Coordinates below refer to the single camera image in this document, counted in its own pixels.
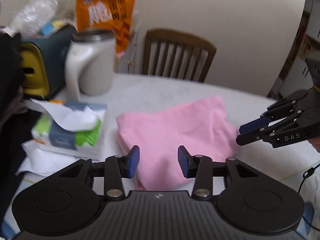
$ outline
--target orange snack bag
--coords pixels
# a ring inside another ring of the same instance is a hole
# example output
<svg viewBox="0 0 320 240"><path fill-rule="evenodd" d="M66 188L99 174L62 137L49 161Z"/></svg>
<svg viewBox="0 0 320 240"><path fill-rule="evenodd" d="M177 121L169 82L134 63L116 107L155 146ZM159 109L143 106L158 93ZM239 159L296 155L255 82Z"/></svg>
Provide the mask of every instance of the orange snack bag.
<svg viewBox="0 0 320 240"><path fill-rule="evenodd" d="M116 34L116 53L129 44L134 0L76 0L78 32L96 27L113 29Z"/></svg>

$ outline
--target white kettle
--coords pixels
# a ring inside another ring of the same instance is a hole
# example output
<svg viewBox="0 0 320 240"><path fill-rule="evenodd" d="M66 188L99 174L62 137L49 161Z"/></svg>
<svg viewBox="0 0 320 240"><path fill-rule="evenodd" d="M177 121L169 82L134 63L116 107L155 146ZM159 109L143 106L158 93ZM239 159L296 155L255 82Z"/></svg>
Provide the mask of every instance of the white kettle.
<svg viewBox="0 0 320 240"><path fill-rule="evenodd" d="M112 30L87 28L73 34L65 66L69 99L107 92L113 81L116 39Z"/></svg>

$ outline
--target pink towel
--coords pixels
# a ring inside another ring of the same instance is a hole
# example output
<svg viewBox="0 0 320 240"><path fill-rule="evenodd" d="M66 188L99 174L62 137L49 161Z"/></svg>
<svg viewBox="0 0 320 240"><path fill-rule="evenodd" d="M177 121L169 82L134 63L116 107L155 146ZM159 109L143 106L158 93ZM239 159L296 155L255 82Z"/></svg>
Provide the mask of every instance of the pink towel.
<svg viewBox="0 0 320 240"><path fill-rule="evenodd" d="M118 116L117 141L124 154L134 145L140 147L136 189L172 190L187 182L177 158L180 145L191 155L207 155L216 162L233 156L238 132L226 117L223 101L217 96L158 113Z"/></svg>

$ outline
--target black cable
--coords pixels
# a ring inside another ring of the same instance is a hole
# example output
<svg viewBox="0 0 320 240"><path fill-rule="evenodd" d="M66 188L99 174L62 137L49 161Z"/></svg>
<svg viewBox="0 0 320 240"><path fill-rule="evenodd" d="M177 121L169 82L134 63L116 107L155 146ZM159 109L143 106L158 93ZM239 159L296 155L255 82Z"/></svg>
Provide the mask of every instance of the black cable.
<svg viewBox="0 0 320 240"><path fill-rule="evenodd" d="M305 180L306 180L307 178L309 178L310 176L312 176L312 175L315 173L315 170L316 170L318 167L320 167L320 163L319 163L316 167L312 167L312 168L310 168L309 170L305 171L305 173L303 173L303 175L302 175L303 180L302 180L302 182L301 182L301 184L300 184L300 186L299 186L298 194L300 194L300 190L301 190L302 185L303 185L303 183L305 182ZM317 231L320 232L320 229L317 228L317 227L315 227L315 226L313 226L311 223L309 223L309 221L307 221L307 219L306 219L304 216L302 216L302 218L303 218L303 220L308 224L308 226L310 226L310 227L313 228L314 230L317 230Z"/></svg>

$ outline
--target logo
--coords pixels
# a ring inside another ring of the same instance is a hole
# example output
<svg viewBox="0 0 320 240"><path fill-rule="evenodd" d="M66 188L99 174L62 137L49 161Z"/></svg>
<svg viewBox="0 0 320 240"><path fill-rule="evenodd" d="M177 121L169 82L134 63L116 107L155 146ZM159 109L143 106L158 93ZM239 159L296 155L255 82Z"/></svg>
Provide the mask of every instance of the logo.
<svg viewBox="0 0 320 240"><path fill-rule="evenodd" d="M90 26L92 26L94 22L107 22L113 19L109 9L107 9L106 5L102 1L97 2L95 5L89 6L88 11Z"/></svg>
<svg viewBox="0 0 320 240"><path fill-rule="evenodd" d="M154 195L154 197L157 198L157 199L160 199L160 198L163 198L164 196L162 194L160 194L160 193L157 193L157 194Z"/></svg>
<svg viewBox="0 0 320 240"><path fill-rule="evenodd" d="M294 139L298 139L298 138L300 138L299 133L297 133L296 135L291 135L291 136L285 136L284 137L285 141L294 140Z"/></svg>
<svg viewBox="0 0 320 240"><path fill-rule="evenodd" d="M54 142L55 142L57 145L64 145L64 146L67 146L67 147L70 145L69 140L66 139L66 138L62 138L62 137L55 138L55 139L54 139Z"/></svg>

